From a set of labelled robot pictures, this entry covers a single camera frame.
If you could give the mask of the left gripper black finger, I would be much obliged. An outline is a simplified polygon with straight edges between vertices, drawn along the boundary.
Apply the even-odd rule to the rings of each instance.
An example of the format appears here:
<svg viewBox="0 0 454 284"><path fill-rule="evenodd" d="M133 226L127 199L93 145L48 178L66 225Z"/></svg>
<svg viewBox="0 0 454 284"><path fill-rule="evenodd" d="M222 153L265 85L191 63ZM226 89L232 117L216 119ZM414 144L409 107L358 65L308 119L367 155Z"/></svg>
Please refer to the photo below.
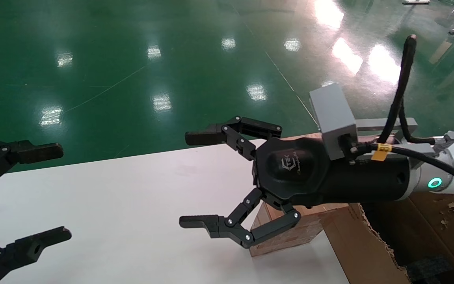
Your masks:
<svg viewBox="0 0 454 284"><path fill-rule="evenodd" d="M0 141L0 177L16 164L33 164L63 157L59 143L34 145L28 140L16 142Z"/></svg>
<svg viewBox="0 0 454 284"><path fill-rule="evenodd" d="M0 281L13 270L36 263L47 247L70 240L72 234L65 227L33 234L0 247Z"/></svg>

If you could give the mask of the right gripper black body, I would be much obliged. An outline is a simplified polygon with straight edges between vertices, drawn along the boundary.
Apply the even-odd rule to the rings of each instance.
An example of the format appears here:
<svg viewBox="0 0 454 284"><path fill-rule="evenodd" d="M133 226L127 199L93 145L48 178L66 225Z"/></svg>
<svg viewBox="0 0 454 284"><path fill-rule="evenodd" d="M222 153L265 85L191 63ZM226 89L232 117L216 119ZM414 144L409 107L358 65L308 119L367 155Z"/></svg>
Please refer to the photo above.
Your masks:
<svg viewBox="0 0 454 284"><path fill-rule="evenodd" d="M331 160L317 137L272 137L255 151L255 184L272 206L391 202L408 191L406 158Z"/></svg>

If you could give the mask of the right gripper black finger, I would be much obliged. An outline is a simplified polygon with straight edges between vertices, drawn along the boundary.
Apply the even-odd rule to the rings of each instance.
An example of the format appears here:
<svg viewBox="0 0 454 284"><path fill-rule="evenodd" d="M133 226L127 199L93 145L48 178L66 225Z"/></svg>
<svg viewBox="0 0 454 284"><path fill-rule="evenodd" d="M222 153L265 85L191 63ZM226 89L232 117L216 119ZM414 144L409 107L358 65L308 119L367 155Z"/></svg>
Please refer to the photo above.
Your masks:
<svg viewBox="0 0 454 284"><path fill-rule="evenodd" d="M283 128L242 116L235 116L225 123L210 124L205 131L186 132L185 142L188 146L207 146L227 144L247 160L255 159L255 145L244 136L268 140L280 138Z"/></svg>
<svg viewBox="0 0 454 284"><path fill-rule="evenodd" d="M242 223L246 217L260 201L265 201L267 197L271 197L271 195L260 188L254 188L227 217L219 215L181 216L179 225L182 228L204 228L212 239L229 238L248 249L294 228L301 219L301 214L290 203L277 204L277 208L283 211L283 216L251 231L243 228Z"/></svg>

